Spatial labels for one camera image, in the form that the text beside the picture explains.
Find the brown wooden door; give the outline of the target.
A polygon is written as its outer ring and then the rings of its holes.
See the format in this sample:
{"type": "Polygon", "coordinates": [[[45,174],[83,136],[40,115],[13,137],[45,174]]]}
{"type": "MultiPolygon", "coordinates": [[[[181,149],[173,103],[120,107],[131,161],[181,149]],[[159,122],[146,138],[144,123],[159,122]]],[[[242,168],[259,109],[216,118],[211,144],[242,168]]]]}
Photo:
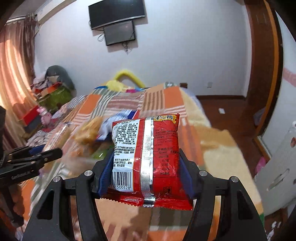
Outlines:
{"type": "Polygon", "coordinates": [[[275,11],[267,1],[244,1],[251,30],[252,60],[246,97],[202,96],[212,125],[237,141],[261,135],[271,118],[282,72],[283,50],[275,11]]]}

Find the red instant noodle packet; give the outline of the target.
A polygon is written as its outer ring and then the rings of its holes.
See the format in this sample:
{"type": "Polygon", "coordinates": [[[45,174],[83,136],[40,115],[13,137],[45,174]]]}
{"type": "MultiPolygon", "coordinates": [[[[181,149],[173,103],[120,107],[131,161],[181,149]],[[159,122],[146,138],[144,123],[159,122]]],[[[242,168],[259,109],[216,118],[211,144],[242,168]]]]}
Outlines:
{"type": "Polygon", "coordinates": [[[113,168],[104,198],[142,207],[192,210],[180,180],[178,113],[112,123],[113,168]]]}

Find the clear plastic storage bin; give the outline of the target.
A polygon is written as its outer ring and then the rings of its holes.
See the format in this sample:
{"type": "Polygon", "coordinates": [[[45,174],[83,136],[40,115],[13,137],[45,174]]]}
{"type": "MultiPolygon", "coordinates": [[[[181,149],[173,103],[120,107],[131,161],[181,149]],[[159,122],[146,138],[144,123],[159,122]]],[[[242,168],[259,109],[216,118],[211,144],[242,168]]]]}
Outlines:
{"type": "Polygon", "coordinates": [[[44,180],[49,180],[56,175],[64,178],[78,176],[83,171],[92,169],[95,163],[98,162],[98,160],[91,157],[98,148],[113,146],[113,142],[107,139],[110,128],[106,126],[104,118],[95,142],[88,145],[79,144],[74,140],[75,132],[79,130],[81,125],[76,126],[74,123],[70,124],[72,133],[61,149],[63,155],[60,159],[45,164],[41,171],[44,180]]]}

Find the orange brown curtain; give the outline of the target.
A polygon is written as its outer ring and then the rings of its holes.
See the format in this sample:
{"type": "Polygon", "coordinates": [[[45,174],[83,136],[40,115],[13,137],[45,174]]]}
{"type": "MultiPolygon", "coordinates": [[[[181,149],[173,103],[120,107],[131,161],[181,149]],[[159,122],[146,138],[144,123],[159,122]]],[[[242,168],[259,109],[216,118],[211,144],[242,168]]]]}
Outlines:
{"type": "Polygon", "coordinates": [[[33,14],[1,30],[1,107],[6,110],[4,146],[21,147],[25,130],[21,119],[37,105],[30,85],[35,78],[35,28],[33,14]]]}

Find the clear orange biscuit packet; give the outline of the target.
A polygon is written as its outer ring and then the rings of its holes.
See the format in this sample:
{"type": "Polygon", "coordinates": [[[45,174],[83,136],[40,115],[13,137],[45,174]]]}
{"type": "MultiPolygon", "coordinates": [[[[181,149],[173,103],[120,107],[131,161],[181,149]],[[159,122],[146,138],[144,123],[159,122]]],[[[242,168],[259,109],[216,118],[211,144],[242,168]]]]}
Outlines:
{"type": "Polygon", "coordinates": [[[56,148],[62,149],[71,133],[72,128],[70,123],[59,124],[53,131],[48,142],[45,144],[43,151],[49,151],[56,148]]]}

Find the yellow biscuit packet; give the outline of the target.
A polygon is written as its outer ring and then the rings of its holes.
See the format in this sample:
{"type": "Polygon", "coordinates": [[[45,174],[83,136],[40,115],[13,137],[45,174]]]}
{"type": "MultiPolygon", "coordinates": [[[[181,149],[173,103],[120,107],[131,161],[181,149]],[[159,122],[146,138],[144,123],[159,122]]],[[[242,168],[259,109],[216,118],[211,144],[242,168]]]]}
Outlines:
{"type": "Polygon", "coordinates": [[[81,125],[77,132],[75,132],[74,140],[82,145],[94,143],[102,122],[103,118],[101,116],[97,116],[92,120],[87,121],[81,125]]]}

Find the yellow plush pillow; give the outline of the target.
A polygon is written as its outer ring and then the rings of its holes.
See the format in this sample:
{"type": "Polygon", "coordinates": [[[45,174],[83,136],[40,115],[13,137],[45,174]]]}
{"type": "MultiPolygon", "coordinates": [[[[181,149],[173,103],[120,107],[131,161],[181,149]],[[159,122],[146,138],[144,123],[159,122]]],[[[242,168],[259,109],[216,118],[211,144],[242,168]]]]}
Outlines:
{"type": "Polygon", "coordinates": [[[115,92],[129,92],[130,90],[146,88],[145,84],[127,69],[117,72],[114,78],[104,83],[104,86],[115,92]]]}

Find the patchwork striped bed blanket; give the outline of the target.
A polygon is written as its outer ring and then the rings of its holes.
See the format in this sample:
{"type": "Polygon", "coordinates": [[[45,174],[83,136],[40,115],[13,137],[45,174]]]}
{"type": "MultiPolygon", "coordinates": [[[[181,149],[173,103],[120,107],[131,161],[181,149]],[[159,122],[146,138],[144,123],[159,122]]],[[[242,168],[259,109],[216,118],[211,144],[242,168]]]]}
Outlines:
{"type": "MultiPolygon", "coordinates": [[[[179,113],[179,146],[189,160],[219,178],[238,176],[254,202],[259,218],[263,207],[241,150],[226,130],[212,128],[198,100],[188,90],[167,82],[136,93],[94,90],[86,97],[68,102],[56,113],[62,122],[79,128],[97,116],[107,119],[132,109],[138,117],[179,113]]],[[[181,240],[190,211],[141,208],[102,199],[99,214],[109,240],[181,240]]]]}

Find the grey cushion on pile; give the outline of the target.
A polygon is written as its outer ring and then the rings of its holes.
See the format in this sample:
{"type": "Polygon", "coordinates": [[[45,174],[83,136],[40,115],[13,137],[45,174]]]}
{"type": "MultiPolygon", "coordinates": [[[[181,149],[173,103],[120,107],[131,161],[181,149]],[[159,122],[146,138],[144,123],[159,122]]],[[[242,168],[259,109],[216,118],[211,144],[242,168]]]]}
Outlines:
{"type": "Polygon", "coordinates": [[[59,65],[52,65],[50,66],[45,74],[45,78],[50,80],[52,83],[61,82],[64,87],[66,87],[69,90],[74,90],[75,85],[70,78],[68,72],[59,65]]]}

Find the white side cabinet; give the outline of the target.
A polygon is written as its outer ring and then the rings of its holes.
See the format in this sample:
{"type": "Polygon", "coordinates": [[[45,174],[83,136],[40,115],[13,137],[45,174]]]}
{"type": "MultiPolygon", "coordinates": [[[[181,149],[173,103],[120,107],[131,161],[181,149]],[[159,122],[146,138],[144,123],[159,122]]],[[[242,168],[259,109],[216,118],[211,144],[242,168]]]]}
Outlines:
{"type": "Polygon", "coordinates": [[[265,216],[295,200],[295,159],[293,122],[276,152],[254,178],[265,216]]]}

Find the red and black box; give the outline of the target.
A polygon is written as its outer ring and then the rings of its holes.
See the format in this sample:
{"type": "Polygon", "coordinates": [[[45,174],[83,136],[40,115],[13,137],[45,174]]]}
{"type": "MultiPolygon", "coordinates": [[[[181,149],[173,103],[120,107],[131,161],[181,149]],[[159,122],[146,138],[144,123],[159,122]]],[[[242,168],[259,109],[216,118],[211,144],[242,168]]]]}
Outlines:
{"type": "Polygon", "coordinates": [[[39,106],[37,105],[21,118],[21,124],[26,133],[31,133],[41,125],[41,116],[38,109],[39,106]]]}

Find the large black wall television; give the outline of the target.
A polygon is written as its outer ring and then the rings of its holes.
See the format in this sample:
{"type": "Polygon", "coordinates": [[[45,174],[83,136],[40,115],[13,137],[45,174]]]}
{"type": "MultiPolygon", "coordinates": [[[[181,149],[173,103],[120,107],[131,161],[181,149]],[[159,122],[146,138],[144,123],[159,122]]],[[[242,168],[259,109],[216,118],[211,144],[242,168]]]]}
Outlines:
{"type": "Polygon", "coordinates": [[[91,29],[145,17],[142,0],[107,0],[88,6],[91,29]]]}

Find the green snack bag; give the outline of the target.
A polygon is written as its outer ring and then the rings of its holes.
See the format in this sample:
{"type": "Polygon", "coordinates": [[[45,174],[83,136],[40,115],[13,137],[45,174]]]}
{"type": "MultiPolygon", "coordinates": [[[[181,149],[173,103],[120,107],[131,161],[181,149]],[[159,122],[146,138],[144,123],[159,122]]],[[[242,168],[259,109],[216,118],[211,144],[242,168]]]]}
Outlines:
{"type": "Polygon", "coordinates": [[[110,149],[112,149],[113,148],[113,146],[109,146],[109,147],[107,147],[107,148],[98,148],[92,155],[91,155],[91,157],[92,157],[92,159],[95,159],[95,160],[99,160],[99,161],[101,161],[101,160],[103,160],[105,157],[106,157],[106,155],[107,155],[107,153],[109,152],[109,150],[110,149]]]}

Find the small black wall monitor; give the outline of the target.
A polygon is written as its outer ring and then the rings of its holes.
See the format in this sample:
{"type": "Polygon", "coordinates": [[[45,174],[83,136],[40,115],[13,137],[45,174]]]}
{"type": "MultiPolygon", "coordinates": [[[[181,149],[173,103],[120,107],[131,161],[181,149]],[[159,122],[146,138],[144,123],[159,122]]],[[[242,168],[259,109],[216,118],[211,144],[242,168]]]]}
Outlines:
{"type": "Polygon", "coordinates": [[[107,46],[134,41],[136,39],[133,21],[115,23],[103,28],[107,46]]]}

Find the pink plush toy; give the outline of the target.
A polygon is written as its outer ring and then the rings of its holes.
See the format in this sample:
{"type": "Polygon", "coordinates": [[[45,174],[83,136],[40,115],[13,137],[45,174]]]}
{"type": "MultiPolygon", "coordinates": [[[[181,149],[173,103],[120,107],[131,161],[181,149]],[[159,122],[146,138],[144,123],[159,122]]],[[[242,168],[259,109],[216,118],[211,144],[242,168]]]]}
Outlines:
{"type": "Polygon", "coordinates": [[[39,113],[39,116],[41,117],[41,123],[43,126],[48,126],[51,122],[51,113],[47,111],[47,109],[43,106],[40,106],[37,109],[37,112],[39,113]]]}

